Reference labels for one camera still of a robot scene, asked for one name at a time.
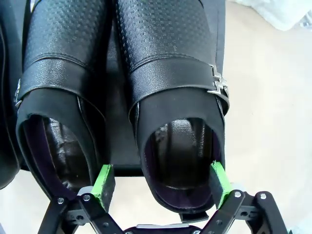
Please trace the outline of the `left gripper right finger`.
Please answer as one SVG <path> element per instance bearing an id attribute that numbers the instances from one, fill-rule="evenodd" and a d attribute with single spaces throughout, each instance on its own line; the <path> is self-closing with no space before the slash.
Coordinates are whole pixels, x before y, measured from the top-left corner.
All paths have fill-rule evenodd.
<path id="1" fill-rule="evenodd" d="M 261 191 L 254 196 L 232 188 L 220 162 L 210 165 L 209 186 L 216 212 L 203 234 L 226 234 L 235 220 L 244 220 L 252 234 L 286 234 L 287 228 L 273 195 Z"/>

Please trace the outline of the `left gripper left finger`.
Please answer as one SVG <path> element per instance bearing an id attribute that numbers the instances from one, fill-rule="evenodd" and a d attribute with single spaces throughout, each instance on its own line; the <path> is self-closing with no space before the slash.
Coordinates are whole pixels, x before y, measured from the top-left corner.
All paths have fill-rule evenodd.
<path id="1" fill-rule="evenodd" d="M 112 165 L 103 165 L 94 186 L 81 188 L 72 200 L 63 196 L 50 200 L 38 233 L 73 234 L 89 223 L 97 234 L 122 234 L 108 214 L 115 184 Z"/>

